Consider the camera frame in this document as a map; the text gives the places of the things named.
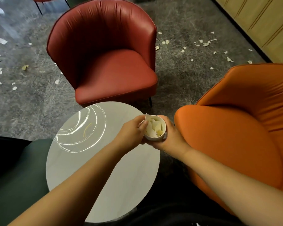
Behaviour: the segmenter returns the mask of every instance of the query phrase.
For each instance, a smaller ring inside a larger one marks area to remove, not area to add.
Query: right hand
[[[144,138],[144,142],[153,146],[154,148],[164,151],[170,156],[181,160],[182,156],[189,150],[191,147],[184,140],[181,133],[178,129],[172,124],[170,119],[163,115],[158,115],[166,122],[166,132],[167,138],[162,142],[150,141]]]

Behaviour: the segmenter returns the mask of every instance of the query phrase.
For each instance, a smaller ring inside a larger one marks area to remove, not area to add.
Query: forearm
[[[283,192],[187,147],[181,161],[194,170],[247,225],[283,225]]]
[[[122,156],[116,144],[108,144],[10,225],[82,225]]]

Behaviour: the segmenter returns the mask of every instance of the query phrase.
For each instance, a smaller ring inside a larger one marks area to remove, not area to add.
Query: hand
[[[182,156],[191,149],[189,144],[184,140],[178,129],[172,124],[166,116],[159,115],[166,122],[167,138],[162,142],[149,141],[144,138],[144,142],[152,145],[154,148],[164,151],[170,156],[180,160]]]
[[[124,123],[121,130],[114,138],[114,144],[117,144],[124,151],[124,154],[128,153],[133,148],[136,148],[138,144],[144,144],[142,139],[144,132],[146,131],[148,121],[144,121],[141,125],[139,124],[145,118],[146,115],[140,115]]]

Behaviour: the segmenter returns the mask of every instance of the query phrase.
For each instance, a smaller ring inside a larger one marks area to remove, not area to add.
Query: black chair leg
[[[68,7],[69,7],[69,9],[70,9],[70,6],[69,6],[69,4],[68,4],[67,0],[65,0],[65,2],[67,3],[67,5],[68,5]]]
[[[151,99],[151,97],[149,98],[149,102],[150,102],[150,106],[152,108],[152,99]]]
[[[38,10],[40,11],[41,15],[43,15],[42,12],[41,12],[41,10],[40,10],[40,8],[39,8],[39,6],[38,6],[38,3],[35,2],[35,4],[37,5]]]

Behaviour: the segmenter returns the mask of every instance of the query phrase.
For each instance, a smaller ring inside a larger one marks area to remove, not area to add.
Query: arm
[[[125,123],[115,139],[9,225],[83,225],[120,159],[142,140],[145,115]]]
[[[243,175],[188,145],[171,121],[164,142],[147,142],[192,168],[247,225],[283,225],[283,191]]]

